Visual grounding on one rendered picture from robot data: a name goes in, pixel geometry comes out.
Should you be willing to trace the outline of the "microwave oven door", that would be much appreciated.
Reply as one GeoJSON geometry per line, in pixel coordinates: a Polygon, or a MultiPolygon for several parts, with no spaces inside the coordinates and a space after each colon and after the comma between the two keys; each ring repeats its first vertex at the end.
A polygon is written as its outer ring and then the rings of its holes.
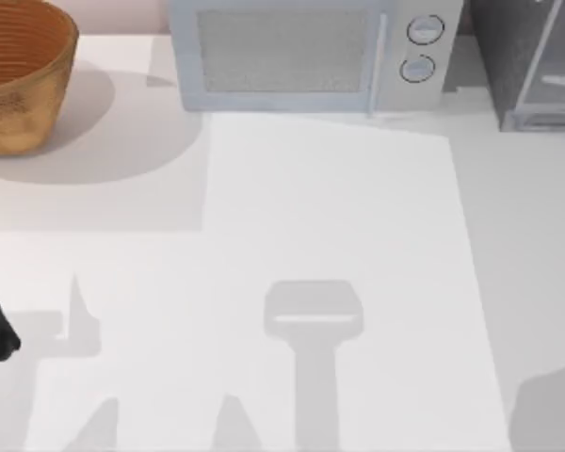
{"type": "Polygon", "coordinates": [[[168,0],[189,111],[368,108],[384,0],[168,0]]]}

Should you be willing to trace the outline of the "round microwave knob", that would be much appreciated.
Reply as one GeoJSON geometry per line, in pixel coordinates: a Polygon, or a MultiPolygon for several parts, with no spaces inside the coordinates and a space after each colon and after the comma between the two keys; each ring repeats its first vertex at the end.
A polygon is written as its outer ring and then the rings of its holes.
{"type": "Polygon", "coordinates": [[[430,45],[444,33],[445,24],[437,15],[419,16],[409,23],[407,36],[416,45],[430,45]]]}
{"type": "Polygon", "coordinates": [[[436,72],[435,61],[426,55],[418,55],[405,59],[399,69],[404,81],[419,84],[429,80],[436,72]]]}

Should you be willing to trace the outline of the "pale microwave oven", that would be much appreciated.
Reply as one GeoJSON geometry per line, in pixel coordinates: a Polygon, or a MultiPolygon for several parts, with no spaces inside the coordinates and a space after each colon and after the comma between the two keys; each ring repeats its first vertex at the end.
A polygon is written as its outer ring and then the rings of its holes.
{"type": "Polygon", "coordinates": [[[443,92],[463,0],[384,0],[384,3],[386,39],[375,114],[431,109],[438,104],[443,92]],[[430,45],[416,45],[409,40],[407,28],[412,19],[424,15],[442,18],[444,33],[430,45]],[[402,79],[399,69],[405,59],[418,55],[431,57],[436,72],[423,83],[410,84],[402,79]]]}

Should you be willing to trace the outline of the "brown woven basket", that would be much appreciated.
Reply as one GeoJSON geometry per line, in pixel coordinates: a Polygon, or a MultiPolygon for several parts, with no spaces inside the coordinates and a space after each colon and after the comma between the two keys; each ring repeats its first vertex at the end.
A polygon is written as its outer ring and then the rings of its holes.
{"type": "Polygon", "coordinates": [[[79,29],[47,0],[0,0],[0,156],[51,135],[70,82],[79,29]]]}

